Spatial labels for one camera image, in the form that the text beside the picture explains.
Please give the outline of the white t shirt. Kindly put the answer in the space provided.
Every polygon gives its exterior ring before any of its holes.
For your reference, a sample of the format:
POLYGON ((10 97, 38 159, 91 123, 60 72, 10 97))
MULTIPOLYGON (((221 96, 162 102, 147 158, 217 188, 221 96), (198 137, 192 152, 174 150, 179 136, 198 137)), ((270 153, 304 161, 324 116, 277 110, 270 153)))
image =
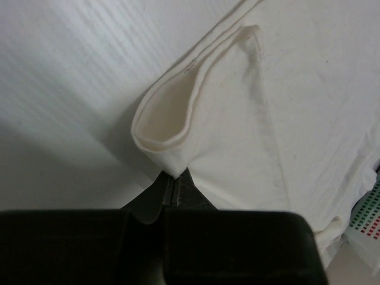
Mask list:
POLYGON ((242 2, 149 89, 131 135, 219 209, 300 214, 328 265, 376 180, 379 2, 242 2))

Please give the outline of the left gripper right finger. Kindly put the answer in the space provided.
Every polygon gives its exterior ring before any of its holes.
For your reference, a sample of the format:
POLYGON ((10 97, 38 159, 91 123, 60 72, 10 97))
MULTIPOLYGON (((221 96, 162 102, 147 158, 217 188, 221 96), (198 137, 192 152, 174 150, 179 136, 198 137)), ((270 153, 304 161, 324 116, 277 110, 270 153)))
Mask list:
POLYGON ((306 220, 285 211, 216 210, 189 171, 164 211, 167 284, 327 284, 306 220))

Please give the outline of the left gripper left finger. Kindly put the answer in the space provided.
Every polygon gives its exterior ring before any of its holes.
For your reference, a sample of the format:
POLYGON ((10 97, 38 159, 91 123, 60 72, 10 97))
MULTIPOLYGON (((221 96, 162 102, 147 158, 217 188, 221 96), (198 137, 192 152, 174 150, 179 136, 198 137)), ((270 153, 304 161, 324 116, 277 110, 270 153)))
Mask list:
POLYGON ((173 186, 161 173, 119 209, 3 211, 1 283, 133 283, 160 260, 160 215, 173 186))

